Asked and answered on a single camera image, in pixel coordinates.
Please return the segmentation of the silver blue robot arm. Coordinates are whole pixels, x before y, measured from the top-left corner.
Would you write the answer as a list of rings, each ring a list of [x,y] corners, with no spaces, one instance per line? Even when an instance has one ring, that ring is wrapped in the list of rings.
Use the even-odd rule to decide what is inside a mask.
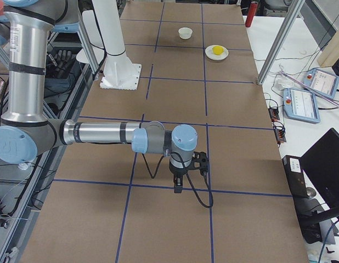
[[[75,122],[43,114],[50,31],[77,32],[77,1],[4,1],[10,22],[8,109],[1,116],[0,159],[19,164],[73,143],[125,144],[137,153],[169,157],[174,191],[194,168],[197,132],[187,124],[166,130],[160,122]]]

